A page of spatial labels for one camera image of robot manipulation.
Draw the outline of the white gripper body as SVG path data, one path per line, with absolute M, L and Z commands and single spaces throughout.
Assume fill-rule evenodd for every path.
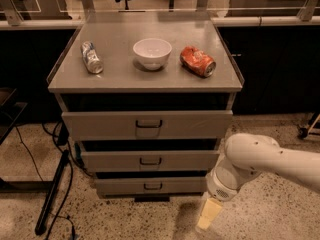
M 241 187 L 256 179 L 257 171 L 241 169 L 223 157 L 206 175 L 208 193 L 219 201 L 230 201 L 240 191 Z

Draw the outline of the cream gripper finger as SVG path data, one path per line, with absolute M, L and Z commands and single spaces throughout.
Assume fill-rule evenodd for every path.
M 208 198 L 202 207 L 197 227 L 202 230 L 208 229 L 222 208 L 223 204 L 219 200 L 215 198 Z

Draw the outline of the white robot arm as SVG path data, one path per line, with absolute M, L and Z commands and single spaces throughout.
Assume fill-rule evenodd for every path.
M 225 141 L 224 156 L 206 175 L 207 199 L 197 227 L 206 230 L 217 217 L 223 202 L 230 201 L 241 187 L 262 172 L 320 192 L 320 154 L 286 149 L 265 135 L 238 133 Z

